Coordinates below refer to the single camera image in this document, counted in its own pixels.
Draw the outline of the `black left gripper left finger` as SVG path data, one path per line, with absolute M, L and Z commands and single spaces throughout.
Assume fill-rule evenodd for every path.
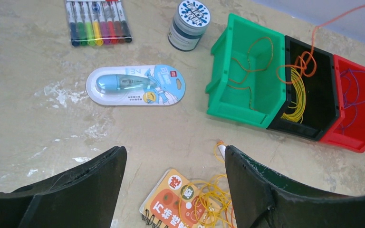
M 127 160 L 115 146 L 93 159 L 13 192 L 0 192 L 0 228 L 108 228 Z

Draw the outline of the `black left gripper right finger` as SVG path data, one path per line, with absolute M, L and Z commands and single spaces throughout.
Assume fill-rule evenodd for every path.
M 240 228 L 365 228 L 365 195 L 300 183 L 232 145 L 225 150 L 225 169 Z

